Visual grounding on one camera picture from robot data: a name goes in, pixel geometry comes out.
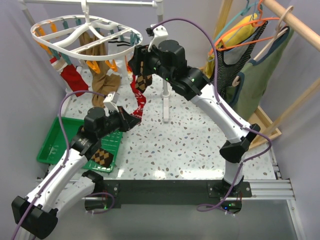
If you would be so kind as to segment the brown argyle sock back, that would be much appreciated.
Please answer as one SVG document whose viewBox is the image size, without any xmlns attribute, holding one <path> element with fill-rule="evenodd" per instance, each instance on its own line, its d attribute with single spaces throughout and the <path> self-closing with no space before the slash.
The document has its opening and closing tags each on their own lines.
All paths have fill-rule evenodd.
<svg viewBox="0 0 320 240">
<path fill-rule="evenodd" d="M 147 87 L 149 87 L 153 82 L 152 75 L 142 75 L 143 73 L 144 62 L 140 63 L 139 75 L 135 80 L 135 88 L 140 91 L 142 94 L 146 91 Z"/>
</svg>

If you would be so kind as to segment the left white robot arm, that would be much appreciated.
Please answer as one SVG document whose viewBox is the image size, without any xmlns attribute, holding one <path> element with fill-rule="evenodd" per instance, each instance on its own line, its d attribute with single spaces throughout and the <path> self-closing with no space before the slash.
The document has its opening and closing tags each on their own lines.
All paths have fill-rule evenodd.
<svg viewBox="0 0 320 240">
<path fill-rule="evenodd" d="M 65 187 L 75 173 L 92 159 L 105 136 L 116 131 L 127 132 L 140 122 L 140 116 L 127 113 L 122 106 L 117 106 L 108 115 L 101 107 L 89 109 L 83 125 L 67 143 L 54 169 L 25 197 L 17 196 L 12 201 L 16 229 L 23 229 L 43 240 L 55 229 L 59 215 L 76 199 L 89 194 L 99 196 L 104 184 L 92 178 L 89 170 L 75 185 Z"/>
</svg>

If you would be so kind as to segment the brown argyle sock front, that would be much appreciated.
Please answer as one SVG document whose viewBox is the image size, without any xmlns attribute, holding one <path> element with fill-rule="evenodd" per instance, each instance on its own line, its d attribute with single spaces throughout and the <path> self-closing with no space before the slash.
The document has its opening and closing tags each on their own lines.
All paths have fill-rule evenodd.
<svg viewBox="0 0 320 240">
<path fill-rule="evenodd" d="M 103 148 L 99 148 L 91 158 L 96 164 L 105 168 L 108 168 L 111 165 L 113 159 L 114 155 Z"/>
</svg>

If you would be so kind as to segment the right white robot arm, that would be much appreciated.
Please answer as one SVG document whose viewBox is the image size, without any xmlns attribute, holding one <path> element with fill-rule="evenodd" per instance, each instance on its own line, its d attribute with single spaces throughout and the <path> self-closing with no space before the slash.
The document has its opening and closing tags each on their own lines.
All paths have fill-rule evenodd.
<svg viewBox="0 0 320 240">
<path fill-rule="evenodd" d="M 241 164 L 257 132 L 215 93 L 210 80 L 196 67 L 187 64 L 185 49 L 175 40 L 164 40 L 158 46 L 136 45 L 128 62 L 136 76 L 157 75 L 167 81 L 178 95 L 204 111 L 226 137 L 219 153 L 225 160 L 223 192 L 230 197 L 240 190 L 243 180 Z"/>
</svg>

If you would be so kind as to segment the brown argyle sock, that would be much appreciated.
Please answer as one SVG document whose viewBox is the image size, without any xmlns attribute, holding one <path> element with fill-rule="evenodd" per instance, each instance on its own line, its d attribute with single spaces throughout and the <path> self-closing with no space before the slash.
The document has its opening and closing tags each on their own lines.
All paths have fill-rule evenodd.
<svg viewBox="0 0 320 240">
<path fill-rule="evenodd" d="M 91 158 L 96 164 L 105 168 L 108 168 L 111 165 L 113 159 L 114 155 L 103 148 L 99 148 Z"/>
<path fill-rule="evenodd" d="M 140 91 L 142 94 L 146 91 L 147 87 L 149 87 L 153 82 L 152 75 L 142 75 L 143 73 L 144 62 L 140 63 L 139 75 L 135 80 L 135 88 Z"/>
</svg>

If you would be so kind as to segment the red christmas sock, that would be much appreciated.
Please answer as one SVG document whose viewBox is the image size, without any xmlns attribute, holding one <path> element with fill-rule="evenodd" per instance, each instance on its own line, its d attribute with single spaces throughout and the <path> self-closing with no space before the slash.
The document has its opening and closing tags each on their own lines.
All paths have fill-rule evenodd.
<svg viewBox="0 0 320 240">
<path fill-rule="evenodd" d="M 73 64 L 68 65 L 63 58 L 57 59 L 56 57 L 50 59 L 50 64 L 63 79 L 67 94 L 76 91 L 87 91 L 89 89 L 89 86 Z"/>
<path fill-rule="evenodd" d="M 131 115 L 141 120 L 143 116 L 144 106 L 147 100 L 146 97 L 143 95 L 143 91 L 137 88 L 136 86 L 139 86 L 139 84 L 142 83 L 143 76 L 136 77 L 128 63 L 126 64 L 126 67 L 127 70 L 129 70 L 129 72 L 132 73 L 132 82 L 130 84 L 130 87 L 137 101 L 137 109 Z"/>
</svg>

